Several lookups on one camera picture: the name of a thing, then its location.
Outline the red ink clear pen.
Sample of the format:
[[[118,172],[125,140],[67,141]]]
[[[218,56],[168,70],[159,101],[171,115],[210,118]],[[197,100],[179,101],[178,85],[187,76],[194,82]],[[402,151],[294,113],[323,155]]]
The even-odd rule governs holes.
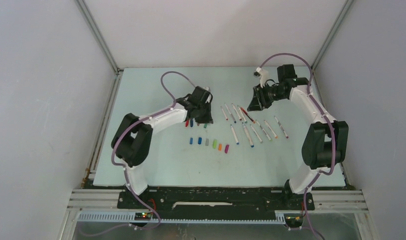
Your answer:
[[[256,123],[255,120],[247,113],[247,111],[246,111],[243,107],[240,107],[240,109],[241,109],[241,111],[250,119],[250,121],[251,121],[253,124]]]

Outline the orange cap marker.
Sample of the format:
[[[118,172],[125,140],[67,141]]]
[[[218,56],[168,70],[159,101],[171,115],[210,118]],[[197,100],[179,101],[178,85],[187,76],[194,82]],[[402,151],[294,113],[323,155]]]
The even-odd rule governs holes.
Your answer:
[[[273,137],[275,139],[278,139],[278,135],[276,134],[276,132],[273,130],[273,128],[271,127],[271,125],[268,123],[268,121],[264,120],[265,125],[269,128],[269,130],[272,132]]]

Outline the teal cap marker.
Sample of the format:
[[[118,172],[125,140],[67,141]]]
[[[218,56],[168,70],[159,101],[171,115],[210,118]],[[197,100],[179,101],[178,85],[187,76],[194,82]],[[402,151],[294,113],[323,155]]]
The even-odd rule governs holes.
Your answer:
[[[243,112],[243,110],[241,109],[240,106],[238,106],[238,110],[239,110],[239,112],[240,112],[242,121],[243,121],[244,123],[247,123],[247,119],[246,119],[246,117],[245,117],[245,114],[244,114],[244,112]]]

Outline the brown cap marker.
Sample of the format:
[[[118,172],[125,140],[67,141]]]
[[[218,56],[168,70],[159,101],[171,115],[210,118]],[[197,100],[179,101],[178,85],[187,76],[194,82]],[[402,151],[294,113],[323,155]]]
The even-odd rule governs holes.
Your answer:
[[[236,113],[238,119],[239,119],[240,121],[242,121],[241,114],[239,113],[239,111],[238,111],[238,109],[236,108],[235,104],[232,103],[231,105],[232,105],[232,107],[233,107],[233,109],[234,109],[234,111],[235,111],[235,113]]]

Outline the red cap marker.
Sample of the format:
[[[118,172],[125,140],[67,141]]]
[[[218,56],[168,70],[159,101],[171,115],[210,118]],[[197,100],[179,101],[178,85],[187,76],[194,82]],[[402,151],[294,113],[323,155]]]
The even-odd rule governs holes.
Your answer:
[[[226,114],[224,108],[223,108],[222,106],[220,106],[220,108],[221,108],[221,111],[222,111],[222,113],[223,113],[223,115],[224,115],[224,117],[225,117],[225,120],[228,121],[228,116],[227,116],[227,114]]]

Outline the dark blue cap marker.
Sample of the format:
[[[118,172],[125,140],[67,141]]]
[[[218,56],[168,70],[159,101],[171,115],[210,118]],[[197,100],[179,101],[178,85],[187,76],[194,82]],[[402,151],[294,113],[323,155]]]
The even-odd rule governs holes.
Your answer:
[[[225,105],[225,107],[226,107],[226,109],[227,109],[227,111],[228,111],[229,115],[231,116],[232,121],[233,121],[233,122],[236,124],[236,123],[237,123],[237,121],[236,121],[236,119],[235,119],[235,117],[234,117],[234,115],[233,115],[232,111],[230,110],[230,108],[229,108],[228,104],[227,104],[227,103],[225,103],[224,105]]]

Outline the green cap marker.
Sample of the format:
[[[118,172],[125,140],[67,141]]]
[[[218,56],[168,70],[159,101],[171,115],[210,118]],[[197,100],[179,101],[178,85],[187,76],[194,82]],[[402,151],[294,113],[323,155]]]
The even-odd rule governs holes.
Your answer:
[[[272,141],[272,138],[270,137],[270,135],[267,133],[267,131],[262,127],[262,125],[260,124],[260,122],[258,120],[255,120],[256,124],[259,126],[259,128],[262,130],[262,132],[265,134],[265,136],[267,137],[267,139],[269,141]]]

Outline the purple cap marker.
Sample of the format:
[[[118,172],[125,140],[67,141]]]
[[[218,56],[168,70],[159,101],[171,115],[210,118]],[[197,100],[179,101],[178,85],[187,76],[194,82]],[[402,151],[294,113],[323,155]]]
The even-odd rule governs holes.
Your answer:
[[[277,116],[274,116],[274,118],[275,118],[275,120],[276,120],[278,126],[280,127],[281,131],[283,132],[285,138],[286,138],[286,139],[289,139],[289,135],[287,134],[285,128],[283,127],[283,125],[282,125],[282,123],[280,122],[280,120],[278,119],[278,117],[277,117]]]

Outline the light blue marker body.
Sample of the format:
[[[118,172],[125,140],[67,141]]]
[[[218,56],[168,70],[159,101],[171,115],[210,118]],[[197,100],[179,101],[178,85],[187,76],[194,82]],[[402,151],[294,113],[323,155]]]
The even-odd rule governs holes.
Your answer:
[[[230,127],[231,127],[231,131],[232,131],[233,138],[234,138],[236,144],[239,145],[239,139],[238,139],[238,137],[237,137],[237,134],[236,134],[236,132],[235,132],[235,129],[234,129],[233,125],[230,125]]]

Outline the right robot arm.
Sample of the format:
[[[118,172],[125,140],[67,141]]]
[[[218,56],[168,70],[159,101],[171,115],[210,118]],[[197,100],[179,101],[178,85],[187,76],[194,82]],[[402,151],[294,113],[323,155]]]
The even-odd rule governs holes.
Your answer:
[[[254,75],[260,83],[253,87],[253,97],[247,107],[250,112],[262,111],[275,101],[290,100],[303,113],[309,125],[301,154],[303,164],[297,174],[284,186],[282,204],[294,209],[302,202],[301,194],[311,190],[320,175],[331,175],[336,164],[345,159],[349,127],[338,121],[315,98],[309,80],[298,77],[294,65],[284,64],[277,68],[278,82],[268,84],[268,71],[258,67]]]

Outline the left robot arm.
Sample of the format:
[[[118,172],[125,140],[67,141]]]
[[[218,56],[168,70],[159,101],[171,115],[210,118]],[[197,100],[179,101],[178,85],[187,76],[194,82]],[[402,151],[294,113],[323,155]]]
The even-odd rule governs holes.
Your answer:
[[[136,208],[148,204],[148,187],[141,164],[147,158],[153,135],[186,121],[212,124],[211,102],[213,95],[208,87],[197,86],[191,94],[175,100],[172,106],[159,112],[136,116],[128,113],[122,119],[111,142],[112,164],[123,168],[129,201]]]

